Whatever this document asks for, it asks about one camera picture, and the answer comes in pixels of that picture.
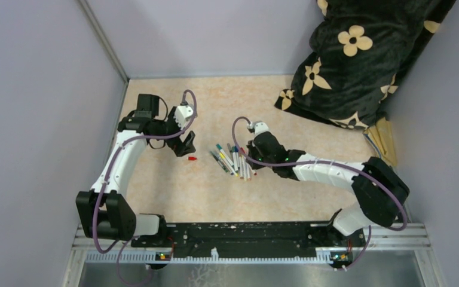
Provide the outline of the red white marker pen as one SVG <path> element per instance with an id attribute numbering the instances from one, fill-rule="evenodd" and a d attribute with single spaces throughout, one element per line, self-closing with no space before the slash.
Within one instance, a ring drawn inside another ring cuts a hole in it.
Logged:
<path id="1" fill-rule="evenodd" d="M 248 168 L 248 170 L 249 170 L 249 174 L 250 174 L 251 176 L 256 176 L 256 175 L 257 175 L 257 172 L 256 172 L 255 169 L 253 169 L 252 163 L 251 163 L 248 159 L 246 159 L 246 164 L 247 164 L 247 168 Z"/>

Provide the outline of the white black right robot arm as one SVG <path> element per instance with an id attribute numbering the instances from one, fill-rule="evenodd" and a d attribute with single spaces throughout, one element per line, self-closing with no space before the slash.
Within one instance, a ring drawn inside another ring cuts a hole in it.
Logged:
<path id="1" fill-rule="evenodd" d="M 270 132 L 256 135 L 247 148 L 254 168 L 267 166 L 281 178 L 328 184 L 355 195 L 356 202 L 335 212 L 329 222 L 326 237 L 334 246 L 343 246 L 351 234 L 367 225 L 391 228 L 398 218 L 407 221 L 403 205 L 409 188 L 378 157 L 363 163 L 318 158 L 302 150 L 286 149 Z"/>

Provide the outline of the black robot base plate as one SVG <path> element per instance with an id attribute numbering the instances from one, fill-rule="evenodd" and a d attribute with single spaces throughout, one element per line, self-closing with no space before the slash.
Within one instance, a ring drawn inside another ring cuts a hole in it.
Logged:
<path id="1" fill-rule="evenodd" d="M 313 258 L 321 248 L 353 251 L 365 245 L 363 230 L 342 235 L 326 221 L 169 223 L 134 248 L 166 248 L 175 258 Z"/>

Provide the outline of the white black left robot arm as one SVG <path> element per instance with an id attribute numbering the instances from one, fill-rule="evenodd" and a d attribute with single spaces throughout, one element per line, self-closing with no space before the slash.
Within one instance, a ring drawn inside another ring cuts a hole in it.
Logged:
<path id="1" fill-rule="evenodd" d="M 195 152 L 195 133 L 190 129 L 197 117 L 197 100 L 185 90 L 181 103 L 171 107 L 164 119 L 159 119 L 163 99 L 154 94 L 140 94 L 134 110 L 117 126 L 112 152 L 100 176 L 88 191 L 78 193 L 75 204 L 84 234 L 93 240 L 127 241 L 145 236 L 153 247 L 167 241 L 167 230 L 159 215 L 138 215 L 126 201 L 131 176 L 139 157 L 151 140 L 162 141 L 177 157 Z"/>

